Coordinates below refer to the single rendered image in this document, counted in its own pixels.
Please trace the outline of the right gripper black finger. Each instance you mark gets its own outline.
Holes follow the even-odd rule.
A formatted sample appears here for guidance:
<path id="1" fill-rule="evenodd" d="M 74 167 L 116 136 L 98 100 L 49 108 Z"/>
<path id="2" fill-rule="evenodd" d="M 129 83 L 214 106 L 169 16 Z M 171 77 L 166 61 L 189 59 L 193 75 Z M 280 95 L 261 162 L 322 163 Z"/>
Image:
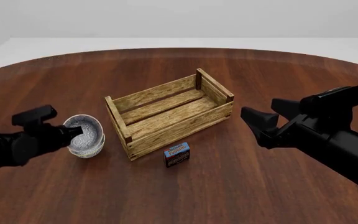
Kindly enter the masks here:
<path id="1" fill-rule="evenodd" d="M 278 117 L 277 113 L 264 113 L 248 107 L 241 108 L 241 118 L 254 134 L 276 132 Z"/>
<path id="2" fill-rule="evenodd" d="M 301 114 L 300 102 L 295 100 L 274 98 L 271 103 L 271 109 L 284 118 L 295 118 Z"/>

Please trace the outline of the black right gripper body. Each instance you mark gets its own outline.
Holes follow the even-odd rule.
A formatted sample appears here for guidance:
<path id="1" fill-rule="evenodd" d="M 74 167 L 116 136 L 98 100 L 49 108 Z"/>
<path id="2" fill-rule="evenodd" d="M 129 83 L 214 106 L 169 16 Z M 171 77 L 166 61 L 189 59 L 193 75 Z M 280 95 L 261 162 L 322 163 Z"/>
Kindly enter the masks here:
<path id="1" fill-rule="evenodd" d="M 300 114 L 276 132 L 254 134 L 260 147 L 273 149 L 276 147 L 305 147 L 307 144 L 328 141 L 332 132 L 321 126 L 318 118 Z"/>

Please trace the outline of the wooden slat crate tray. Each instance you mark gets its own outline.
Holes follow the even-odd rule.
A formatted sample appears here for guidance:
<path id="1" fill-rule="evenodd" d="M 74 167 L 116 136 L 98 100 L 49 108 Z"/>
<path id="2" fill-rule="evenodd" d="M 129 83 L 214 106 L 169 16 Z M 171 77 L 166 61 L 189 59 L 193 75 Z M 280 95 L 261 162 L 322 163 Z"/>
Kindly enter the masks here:
<path id="1" fill-rule="evenodd" d="M 229 119 L 234 94 L 198 68 L 185 78 L 104 100 L 123 149 L 133 161 Z"/>

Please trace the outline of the patterned grey white bowl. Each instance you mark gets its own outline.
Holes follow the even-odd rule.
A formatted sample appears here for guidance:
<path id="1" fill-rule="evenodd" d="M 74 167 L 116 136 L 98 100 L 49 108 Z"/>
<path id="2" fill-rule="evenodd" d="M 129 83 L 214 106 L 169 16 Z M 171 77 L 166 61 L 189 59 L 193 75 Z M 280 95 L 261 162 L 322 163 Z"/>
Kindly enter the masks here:
<path id="1" fill-rule="evenodd" d="M 79 158 L 92 158 L 101 152 L 105 143 L 105 135 L 102 135 L 100 141 L 94 145 L 91 140 L 82 140 L 82 138 L 74 138 L 71 145 L 68 146 L 68 150 L 71 154 L 78 156 Z"/>
<path id="2" fill-rule="evenodd" d="M 69 117 L 64 123 L 67 128 L 80 126 L 83 134 L 71 140 L 68 149 L 76 155 L 89 155 L 104 144 L 104 133 L 101 123 L 91 115 L 78 114 Z"/>

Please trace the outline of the chocolate pudding box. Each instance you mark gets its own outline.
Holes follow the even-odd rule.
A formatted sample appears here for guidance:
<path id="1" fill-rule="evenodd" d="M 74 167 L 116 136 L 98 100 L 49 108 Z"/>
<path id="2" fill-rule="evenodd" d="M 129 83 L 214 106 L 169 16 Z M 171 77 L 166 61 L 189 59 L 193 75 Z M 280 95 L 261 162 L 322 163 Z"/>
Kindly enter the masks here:
<path id="1" fill-rule="evenodd" d="M 163 161 L 165 167 L 175 166 L 189 159 L 190 159 L 190 147 L 186 142 L 163 151 Z"/>

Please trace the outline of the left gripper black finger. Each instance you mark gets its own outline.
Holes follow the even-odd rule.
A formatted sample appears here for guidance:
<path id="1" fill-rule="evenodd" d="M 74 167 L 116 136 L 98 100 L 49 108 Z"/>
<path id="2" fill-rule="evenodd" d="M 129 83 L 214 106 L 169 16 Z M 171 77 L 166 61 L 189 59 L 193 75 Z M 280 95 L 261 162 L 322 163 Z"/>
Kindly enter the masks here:
<path id="1" fill-rule="evenodd" d="M 81 126 L 75 126 L 72 128 L 66 128 L 67 138 L 71 141 L 73 138 L 83 134 Z"/>

